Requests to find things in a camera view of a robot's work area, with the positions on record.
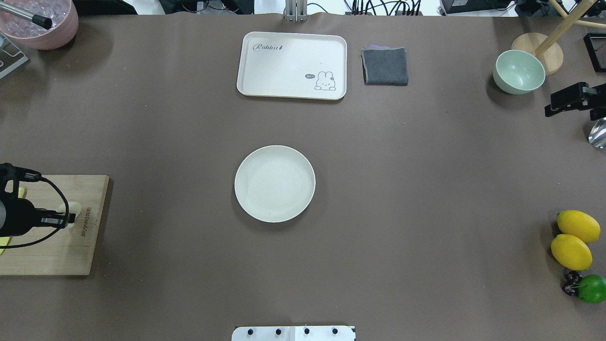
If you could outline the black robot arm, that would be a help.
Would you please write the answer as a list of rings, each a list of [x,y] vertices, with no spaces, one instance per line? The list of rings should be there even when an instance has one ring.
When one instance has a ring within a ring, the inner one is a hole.
[[[22,236],[33,227],[64,228],[74,223],[76,213],[57,212],[36,208],[28,199],[2,199],[0,208],[0,235],[2,237]]]

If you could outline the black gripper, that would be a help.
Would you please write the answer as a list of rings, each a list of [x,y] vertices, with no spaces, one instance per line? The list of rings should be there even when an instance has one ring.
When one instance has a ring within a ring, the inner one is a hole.
[[[37,209],[24,198],[4,199],[4,237],[21,236],[28,233],[33,227],[65,228],[76,220],[76,214],[43,215],[39,219]]]

